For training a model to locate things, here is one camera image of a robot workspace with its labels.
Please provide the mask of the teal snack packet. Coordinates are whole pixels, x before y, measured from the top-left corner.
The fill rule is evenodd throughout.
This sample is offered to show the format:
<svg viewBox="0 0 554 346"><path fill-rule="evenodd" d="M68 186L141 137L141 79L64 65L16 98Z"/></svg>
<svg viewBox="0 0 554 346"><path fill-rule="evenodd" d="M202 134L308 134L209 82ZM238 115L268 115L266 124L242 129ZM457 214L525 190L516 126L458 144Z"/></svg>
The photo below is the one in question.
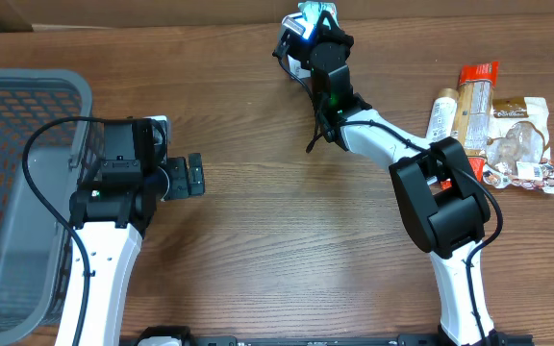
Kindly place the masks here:
<svg viewBox="0 0 554 346"><path fill-rule="evenodd" d="M339 25L338 11L335 3L305 1L298 4L298 10L299 15L296 16L295 20L309 30L312 30L315 27L320 15L323 12L328 12L332 16L336 25Z"/></svg>

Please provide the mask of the white tube with gold cap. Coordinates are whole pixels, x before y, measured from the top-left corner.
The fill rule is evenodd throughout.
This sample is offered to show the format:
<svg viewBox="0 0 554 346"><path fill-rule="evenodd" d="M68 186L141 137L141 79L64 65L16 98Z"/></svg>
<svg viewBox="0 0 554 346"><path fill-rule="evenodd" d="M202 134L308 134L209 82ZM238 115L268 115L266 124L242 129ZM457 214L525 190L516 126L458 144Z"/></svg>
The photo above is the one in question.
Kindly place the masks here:
<svg viewBox="0 0 554 346"><path fill-rule="evenodd" d="M458 108L459 93L456 89L443 88L434 101L425 138L437 142L451 134Z"/></svg>

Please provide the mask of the orange pasta packet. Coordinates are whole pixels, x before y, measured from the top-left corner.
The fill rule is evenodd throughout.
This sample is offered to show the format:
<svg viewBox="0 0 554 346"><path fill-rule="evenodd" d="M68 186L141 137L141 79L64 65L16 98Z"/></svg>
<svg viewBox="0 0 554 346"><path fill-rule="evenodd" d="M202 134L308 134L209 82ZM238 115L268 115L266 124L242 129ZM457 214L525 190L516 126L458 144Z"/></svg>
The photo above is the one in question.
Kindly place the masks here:
<svg viewBox="0 0 554 346"><path fill-rule="evenodd" d="M499 62L464 65L456 89L458 108L451 134L463 146L478 182L487 163L491 101L499 72Z"/></svg>

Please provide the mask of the beige Pantree snack bag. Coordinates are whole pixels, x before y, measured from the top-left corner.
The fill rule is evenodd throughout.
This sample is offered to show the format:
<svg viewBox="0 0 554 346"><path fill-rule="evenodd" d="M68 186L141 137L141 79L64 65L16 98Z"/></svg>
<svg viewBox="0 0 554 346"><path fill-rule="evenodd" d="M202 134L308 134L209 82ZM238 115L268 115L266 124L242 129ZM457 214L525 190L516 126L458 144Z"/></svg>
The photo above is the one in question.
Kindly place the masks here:
<svg viewBox="0 0 554 346"><path fill-rule="evenodd" d="M484 183L495 188L512 185L554 194L548 117L543 97L492 101Z"/></svg>

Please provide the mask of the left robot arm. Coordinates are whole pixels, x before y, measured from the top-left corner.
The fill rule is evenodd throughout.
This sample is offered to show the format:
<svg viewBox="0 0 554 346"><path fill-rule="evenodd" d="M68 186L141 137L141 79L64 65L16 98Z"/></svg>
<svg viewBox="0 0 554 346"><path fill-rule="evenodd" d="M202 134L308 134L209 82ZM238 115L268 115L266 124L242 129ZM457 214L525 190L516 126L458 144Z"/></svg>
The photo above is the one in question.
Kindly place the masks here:
<svg viewBox="0 0 554 346"><path fill-rule="evenodd" d="M129 281L160 202L205 193L200 154L167 154L166 116L104 127L104 150L69 199L78 240L56 342L116 345Z"/></svg>

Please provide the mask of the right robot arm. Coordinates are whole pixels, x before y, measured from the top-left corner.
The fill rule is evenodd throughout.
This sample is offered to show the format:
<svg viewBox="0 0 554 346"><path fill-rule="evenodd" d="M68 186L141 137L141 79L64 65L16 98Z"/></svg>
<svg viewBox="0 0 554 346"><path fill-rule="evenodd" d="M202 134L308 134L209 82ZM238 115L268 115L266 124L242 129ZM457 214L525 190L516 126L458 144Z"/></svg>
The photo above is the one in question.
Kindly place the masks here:
<svg viewBox="0 0 554 346"><path fill-rule="evenodd" d="M499 235L485 225L503 215L482 187L461 143L432 142L390 124L350 84L346 63L353 45L328 11L303 36L302 60L311 72L315 137L374 161L387 170L404 228L429 255L441 299L440 335L448 345L496 345L485 302L481 255Z"/></svg>

